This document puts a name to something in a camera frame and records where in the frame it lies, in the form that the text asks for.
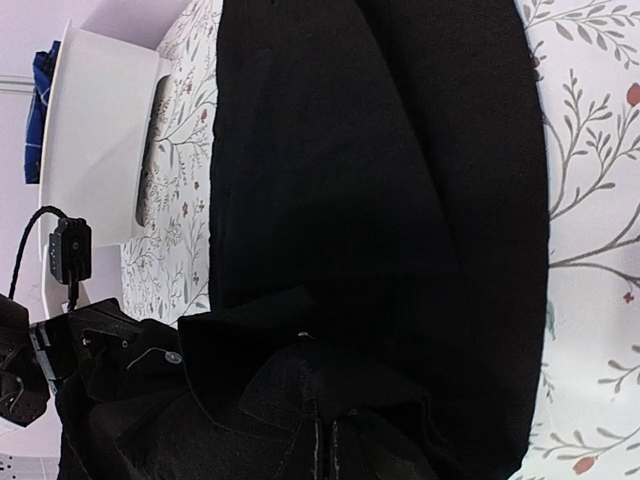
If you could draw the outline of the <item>white plastic bin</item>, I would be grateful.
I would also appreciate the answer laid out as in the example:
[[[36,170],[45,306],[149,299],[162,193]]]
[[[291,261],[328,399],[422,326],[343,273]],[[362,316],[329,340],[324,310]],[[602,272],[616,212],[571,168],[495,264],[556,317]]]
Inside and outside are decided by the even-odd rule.
[[[159,53],[72,25],[57,56],[44,128],[39,203],[92,229],[93,248],[139,236],[142,163],[158,83],[172,70]]]

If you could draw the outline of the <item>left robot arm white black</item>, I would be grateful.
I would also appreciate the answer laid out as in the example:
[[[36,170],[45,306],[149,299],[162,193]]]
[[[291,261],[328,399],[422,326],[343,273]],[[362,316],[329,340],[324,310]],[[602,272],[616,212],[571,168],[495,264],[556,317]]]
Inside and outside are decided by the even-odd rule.
[[[25,307],[2,296],[1,418],[28,427],[83,362],[133,345],[141,332],[114,298],[30,323]]]

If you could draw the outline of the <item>floral patterned tablecloth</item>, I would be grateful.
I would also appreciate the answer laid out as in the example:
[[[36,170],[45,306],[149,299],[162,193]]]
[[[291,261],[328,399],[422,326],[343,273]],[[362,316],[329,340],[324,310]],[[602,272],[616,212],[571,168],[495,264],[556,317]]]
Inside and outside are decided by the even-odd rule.
[[[545,348],[521,479],[639,475],[639,5],[520,1],[545,114]],[[159,89],[123,303],[173,323],[209,307],[205,207],[222,5],[193,1],[159,44]]]

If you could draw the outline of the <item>black long sleeve shirt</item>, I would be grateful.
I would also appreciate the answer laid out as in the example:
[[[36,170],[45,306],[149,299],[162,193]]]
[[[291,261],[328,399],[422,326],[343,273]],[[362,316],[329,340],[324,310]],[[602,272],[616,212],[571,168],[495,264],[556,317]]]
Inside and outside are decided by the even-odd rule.
[[[207,313],[61,388],[63,479],[506,479],[543,350],[548,173],[511,1],[227,1]]]

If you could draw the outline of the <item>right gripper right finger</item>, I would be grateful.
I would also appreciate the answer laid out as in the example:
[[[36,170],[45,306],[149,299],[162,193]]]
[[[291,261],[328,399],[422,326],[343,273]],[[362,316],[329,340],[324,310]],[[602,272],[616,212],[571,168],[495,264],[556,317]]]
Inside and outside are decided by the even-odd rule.
[[[354,425],[340,418],[332,425],[329,443],[329,478],[365,480],[370,478],[369,465]]]

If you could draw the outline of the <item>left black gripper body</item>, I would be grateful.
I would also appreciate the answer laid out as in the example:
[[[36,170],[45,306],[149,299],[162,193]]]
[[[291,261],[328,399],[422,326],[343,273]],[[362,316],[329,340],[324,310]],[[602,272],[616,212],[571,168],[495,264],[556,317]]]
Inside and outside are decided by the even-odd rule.
[[[102,300],[31,325],[35,358],[51,392],[84,361],[105,350],[126,349],[142,332],[141,323],[125,315],[115,298]]]

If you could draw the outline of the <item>blue plaid shirt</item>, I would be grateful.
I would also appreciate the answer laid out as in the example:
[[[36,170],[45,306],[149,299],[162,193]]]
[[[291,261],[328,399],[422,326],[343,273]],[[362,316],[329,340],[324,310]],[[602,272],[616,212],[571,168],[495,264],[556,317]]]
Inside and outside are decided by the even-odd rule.
[[[60,46],[60,41],[54,41],[49,51],[37,52],[32,63],[34,89],[24,147],[24,177],[27,185],[40,181],[45,122]]]

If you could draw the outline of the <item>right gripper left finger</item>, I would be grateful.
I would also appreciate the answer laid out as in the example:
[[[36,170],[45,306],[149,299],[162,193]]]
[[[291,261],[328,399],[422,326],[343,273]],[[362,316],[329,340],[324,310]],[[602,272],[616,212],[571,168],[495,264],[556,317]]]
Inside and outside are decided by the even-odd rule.
[[[301,421],[279,478],[320,479],[320,422],[315,415],[307,415]]]

